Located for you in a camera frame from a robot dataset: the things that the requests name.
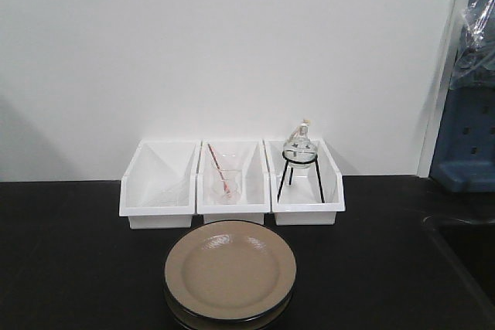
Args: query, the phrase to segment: black sink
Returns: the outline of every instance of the black sink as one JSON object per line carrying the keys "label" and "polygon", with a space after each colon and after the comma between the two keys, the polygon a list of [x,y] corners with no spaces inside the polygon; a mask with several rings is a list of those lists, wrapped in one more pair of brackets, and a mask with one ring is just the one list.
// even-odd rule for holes
{"label": "black sink", "polygon": [[495,305],[495,224],[439,226],[439,232]]}
{"label": "black sink", "polygon": [[429,216],[423,223],[468,292],[495,325],[495,219]]}

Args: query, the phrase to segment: plate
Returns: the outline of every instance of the plate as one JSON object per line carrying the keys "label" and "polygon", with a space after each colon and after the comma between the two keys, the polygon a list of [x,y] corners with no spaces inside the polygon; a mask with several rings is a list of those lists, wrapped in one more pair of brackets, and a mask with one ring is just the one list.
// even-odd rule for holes
{"label": "plate", "polygon": [[276,310],[292,293],[295,258],[275,232],[225,220],[187,233],[170,250],[165,289],[191,315],[247,321]]}
{"label": "plate", "polygon": [[243,322],[219,322],[191,315],[174,301],[168,292],[165,292],[165,300],[176,321],[189,330],[260,330],[266,328],[282,314],[287,308],[291,297],[285,299],[274,311],[270,311],[254,320]]}

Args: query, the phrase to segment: tan plate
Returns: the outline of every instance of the tan plate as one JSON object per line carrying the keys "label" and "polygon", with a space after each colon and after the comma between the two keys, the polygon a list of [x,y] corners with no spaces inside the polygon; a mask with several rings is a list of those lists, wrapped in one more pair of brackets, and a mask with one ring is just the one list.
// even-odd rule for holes
{"label": "tan plate", "polygon": [[178,323],[183,327],[193,330],[258,330],[271,324],[287,308],[291,298],[285,299],[274,311],[251,321],[243,322],[219,322],[207,318],[196,317],[184,311],[180,304],[171,299],[168,293],[165,293],[165,300],[169,305],[170,311],[176,317]]}
{"label": "tan plate", "polygon": [[225,220],[187,233],[170,250],[166,290],[193,315],[225,321],[275,310],[291,293],[295,258],[276,233]]}

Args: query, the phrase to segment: blue container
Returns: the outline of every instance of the blue container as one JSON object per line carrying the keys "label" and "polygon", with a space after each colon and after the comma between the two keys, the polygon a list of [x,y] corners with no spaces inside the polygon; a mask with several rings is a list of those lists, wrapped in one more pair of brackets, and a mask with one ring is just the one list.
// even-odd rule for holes
{"label": "blue container", "polygon": [[430,176],[452,192],[495,192],[495,89],[449,91]]}

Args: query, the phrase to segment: plastic bag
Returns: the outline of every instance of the plastic bag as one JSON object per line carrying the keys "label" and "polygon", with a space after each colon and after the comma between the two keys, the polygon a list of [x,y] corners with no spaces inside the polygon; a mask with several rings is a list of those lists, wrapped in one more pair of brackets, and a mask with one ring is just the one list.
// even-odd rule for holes
{"label": "plastic bag", "polygon": [[465,10],[465,28],[450,88],[495,87],[495,0],[474,0]]}

